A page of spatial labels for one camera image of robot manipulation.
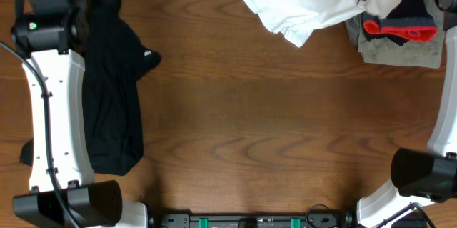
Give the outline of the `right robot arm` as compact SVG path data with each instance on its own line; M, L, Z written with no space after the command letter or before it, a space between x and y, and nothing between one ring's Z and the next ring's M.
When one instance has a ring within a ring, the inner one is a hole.
M446 77L427 152L400 148L391 177L360 199L353 227L391 227L413 210L456 197L456 0L436 0L444 12Z

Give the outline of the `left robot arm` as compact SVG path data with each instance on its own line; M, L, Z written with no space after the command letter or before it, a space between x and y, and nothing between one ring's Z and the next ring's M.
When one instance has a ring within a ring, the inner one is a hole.
M96 182L82 109L89 13L115 0L16 0L11 53L21 61L33 118L29 193L14 213L37 227L147 227L145 204L116 181Z

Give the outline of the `black t-shirt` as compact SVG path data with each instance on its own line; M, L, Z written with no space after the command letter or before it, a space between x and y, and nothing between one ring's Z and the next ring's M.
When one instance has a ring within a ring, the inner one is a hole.
M123 176L144 155L137 81L161 62L119 17L121 0L92 10L84 55L86 147L98 174Z

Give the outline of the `folded olive grey garment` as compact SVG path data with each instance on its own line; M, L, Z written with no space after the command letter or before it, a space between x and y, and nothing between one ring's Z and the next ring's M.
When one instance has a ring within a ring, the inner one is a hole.
M437 35L426 43L408 41L403 46L399 46L388 38L368 41L361 26L362 14L346 21L349 39L361 54L363 61L369 64L438 68L441 65L443 51L443 13L433 0L424 0L424 2L438 27Z

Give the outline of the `black garment with red trim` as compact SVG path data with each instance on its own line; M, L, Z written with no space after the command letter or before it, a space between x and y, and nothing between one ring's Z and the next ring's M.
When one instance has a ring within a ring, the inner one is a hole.
M426 43L438 33L424 0L402 0L385 19L363 13L361 26L368 41L388 38L399 46L408 41Z

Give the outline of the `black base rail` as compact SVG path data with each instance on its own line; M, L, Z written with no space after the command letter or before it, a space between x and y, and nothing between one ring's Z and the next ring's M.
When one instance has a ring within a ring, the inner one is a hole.
M348 212L316 211L304 215L162 214L149 219L151 228L349 228Z

